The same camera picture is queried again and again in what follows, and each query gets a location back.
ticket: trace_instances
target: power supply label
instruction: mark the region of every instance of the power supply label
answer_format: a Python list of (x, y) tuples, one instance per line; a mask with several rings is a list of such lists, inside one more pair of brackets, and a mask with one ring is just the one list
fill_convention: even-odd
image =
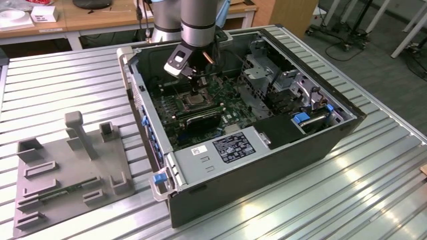
[(256, 152), (243, 132), (214, 141), (212, 143), (222, 160), (227, 164)]

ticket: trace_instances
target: wooden table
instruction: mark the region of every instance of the wooden table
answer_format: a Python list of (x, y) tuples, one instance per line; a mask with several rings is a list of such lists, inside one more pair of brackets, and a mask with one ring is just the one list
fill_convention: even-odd
[(56, 0), (53, 6), (59, 12), (57, 22), (35, 22), (35, 27), (0, 31), (0, 45), (66, 38), (67, 21), (63, 0)]
[[(140, 29), (134, 0), (115, 0), (111, 8), (95, 10), (91, 14), (90, 10), (76, 7), (72, 0), (59, 0), (55, 6), (60, 10), (59, 22), (35, 23), (35, 27), (0, 33), (0, 45), (67, 38), (72, 50), (82, 50), (80, 36)], [(243, 18), (242, 28), (250, 28), (256, 10), (255, 5), (234, 4), (227, 19)], [(148, 27), (155, 27), (152, 17), (148, 18)], [(39, 28), (57, 31), (39, 32)]]

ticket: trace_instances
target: aluminum slotted table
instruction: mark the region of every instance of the aluminum slotted table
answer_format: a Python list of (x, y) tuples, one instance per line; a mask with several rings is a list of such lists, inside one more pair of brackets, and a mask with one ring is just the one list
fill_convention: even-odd
[(424, 239), (426, 137), (282, 27), (266, 29), (367, 113), (323, 160), (180, 228), (156, 202), (151, 167), (128, 104), (116, 49), (23, 57), (3, 68), (0, 240), (12, 239), (17, 140), (66, 138), (60, 118), (80, 110), (87, 131), (120, 127), (136, 194), (24, 239)]

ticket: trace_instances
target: gray upright post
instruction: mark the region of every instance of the gray upright post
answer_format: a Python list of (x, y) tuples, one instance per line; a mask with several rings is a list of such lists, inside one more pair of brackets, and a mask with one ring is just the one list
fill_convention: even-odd
[(82, 145), (87, 151), (88, 157), (91, 160), (96, 159), (99, 157), (91, 139), (88, 138), (88, 135), (83, 129), (83, 115), (80, 111), (74, 111), (66, 113), (66, 125), (68, 128), (72, 128), (75, 131), (75, 134), (78, 135)]

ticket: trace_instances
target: table leg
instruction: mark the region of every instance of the table leg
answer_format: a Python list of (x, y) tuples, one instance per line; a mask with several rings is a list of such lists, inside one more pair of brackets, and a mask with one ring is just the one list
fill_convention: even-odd
[(66, 33), (66, 37), (68, 39), (71, 49), (74, 51), (83, 50), (83, 46), (82, 46), (80, 39), (79, 39), (80, 33), (78, 31), (68, 31)]
[(426, 23), (427, 23), (427, 12), (426, 12), (424, 16), (422, 17), (422, 19), (419, 20), (418, 24), (415, 25), (412, 31), (407, 34), (403, 42), (400, 43), (400, 45), (395, 49), (394, 53), (391, 54), (391, 57), (394, 59), (399, 56), (399, 54), (402, 53), (403, 49), (407, 47), (410, 41), (412, 40), (415, 35), (419, 33), (419, 31), (420, 31), (420, 29), (422, 29), (422, 27), (424, 26)]
[(255, 15), (255, 11), (246, 12), (243, 22), (242, 22), (243, 29), (252, 27), (254, 15)]
[(408, 32), (412, 25), (415, 24), (416, 20), (420, 18), (420, 16), (423, 15), (423, 12), (427, 9), (427, 1), (426, 3), (422, 5), (419, 11), (416, 12), (415, 16), (412, 17), (411, 21), (408, 22), (408, 24), (406, 25), (406, 28), (403, 29), (403, 32)]
[(326, 18), (324, 18), (324, 25), (330, 24), (331, 18), (334, 16), (334, 13), (335, 13), (336, 7), (339, 6), (340, 1), (342, 0), (334, 0), (331, 9), (328, 10)]
[(379, 23), (379, 20), (386, 12), (387, 6), (390, 4), (390, 0), (386, 0), (380, 6), (380, 9), (378, 10), (378, 13), (367, 26), (366, 33), (370, 34), (372, 32), (372, 29), (375, 28), (376, 24)]
[(356, 6), (356, 3), (358, 3), (359, 0), (352, 0), (348, 7), (347, 7), (347, 10), (346, 10), (346, 13), (344, 15), (342, 16), (342, 19), (340, 19), (340, 22), (342, 23), (346, 23), (347, 22), (347, 19), (350, 17), (350, 14), (352, 13), (354, 9), (355, 9), (355, 6)]

